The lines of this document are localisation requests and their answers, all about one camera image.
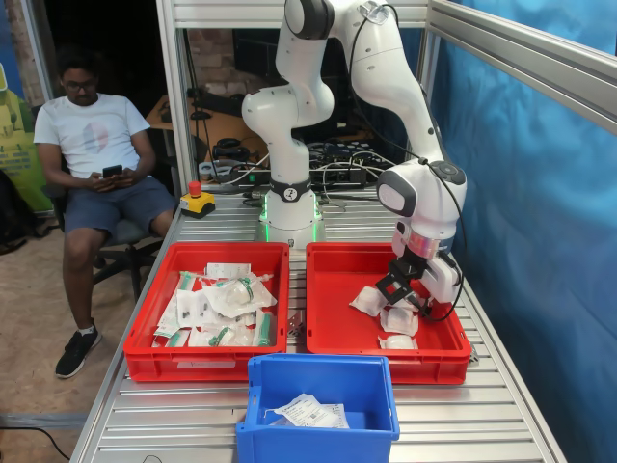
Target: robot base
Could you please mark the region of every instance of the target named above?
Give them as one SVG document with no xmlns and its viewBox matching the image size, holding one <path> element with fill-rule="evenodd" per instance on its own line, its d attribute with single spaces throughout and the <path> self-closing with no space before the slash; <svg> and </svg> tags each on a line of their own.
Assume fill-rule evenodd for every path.
<svg viewBox="0 0 617 463">
<path fill-rule="evenodd" d="M 326 226 L 323 220 L 300 230 L 281 230 L 272 225 L 259 222 L 255 232 L 255 241 L 288 243 L 289 247 L 303 250 L 307 245 L 326 240 Z"/>
<path fill-rule="evenodd" d="M 284 203 L 278 195 L 268 192 L 255 241 L 288 243 L 290 248 L 298 250 L 305 249 L 309 243 L 325 241 L 326 228 L 316 201 L 312 191 L 297 203 Z"/>
</svg>

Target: glasses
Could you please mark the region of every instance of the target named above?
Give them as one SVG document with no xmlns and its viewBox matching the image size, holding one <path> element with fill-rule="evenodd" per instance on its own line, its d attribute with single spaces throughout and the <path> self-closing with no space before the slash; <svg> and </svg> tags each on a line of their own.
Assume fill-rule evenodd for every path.
<svg viewBox="0 0 617 463">
<path fill-rule="evenodd" d="M 84 91 L 88 91 L 88 90 L 92 90 L 94 87 L 96 86 L 96 82 L 95 81 L 88 81 L 88 82 L 67 82 L 67 90 L 71 91 L 71 92 L 79 92 L 81 89 L 84 89 Z"/>
</svg>

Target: poster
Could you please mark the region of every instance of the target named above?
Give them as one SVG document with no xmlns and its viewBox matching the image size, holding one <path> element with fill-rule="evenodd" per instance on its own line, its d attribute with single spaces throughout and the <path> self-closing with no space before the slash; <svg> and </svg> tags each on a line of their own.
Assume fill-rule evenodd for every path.
<svg viewBox="0 0 617 463">
<path fill-rule="evenodd" d="M 40 188 L 45 185 L 33 143 L 35 121 L 24 100 L 4 1 L 0 0 L 0 169 L 35 211 L 50 210 Z"/>
</svg>

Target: smartphone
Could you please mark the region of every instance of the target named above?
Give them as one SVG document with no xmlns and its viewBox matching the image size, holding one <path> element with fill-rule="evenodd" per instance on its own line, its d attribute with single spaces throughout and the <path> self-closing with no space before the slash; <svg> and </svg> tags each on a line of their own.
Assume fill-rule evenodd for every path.
<svg viewBox="0 0 617 463">
<path fill-rule="evenodd" d="M 109 178 L 111 176 L 119 176 L 122 173 L 122 165 L 106 167 L 103 169 L 103 178 Z"/>
</svg>

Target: robotic arm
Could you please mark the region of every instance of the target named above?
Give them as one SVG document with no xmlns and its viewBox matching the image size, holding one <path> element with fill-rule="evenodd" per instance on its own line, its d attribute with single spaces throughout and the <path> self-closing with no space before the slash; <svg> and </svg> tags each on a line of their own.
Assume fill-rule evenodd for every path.
<svg viewBox="0 0 617 463">
<path fill-rule="evenodd" d="M 268 222 L 283 230 L 309 226 L 315 219 L 309 153 L 291 139 L 290 130 L 330 117 L 334 99 L 320 68 L 327 38 L 338 38 L 356 94 L 398 115 L 418 156 L 388 169 L 378 181 L 380 202 L 401 216 L 392 240 L 398 259 L 378 288 L 391 304 L 403 297 L 416 302 L 408 282 L 419 279 L 438 302 L 449 303 L 461 275 L 440 249 L 456 232 L 459 212 L 453 199 L 462 207 L 467 179 L 443 159 L 422 89 L 407 65 L 394 11 L 385 3 L 286 0 L 277 69 L 289 84 L 247 96 L 243 117 L 270 149 Z"/>
</svg>

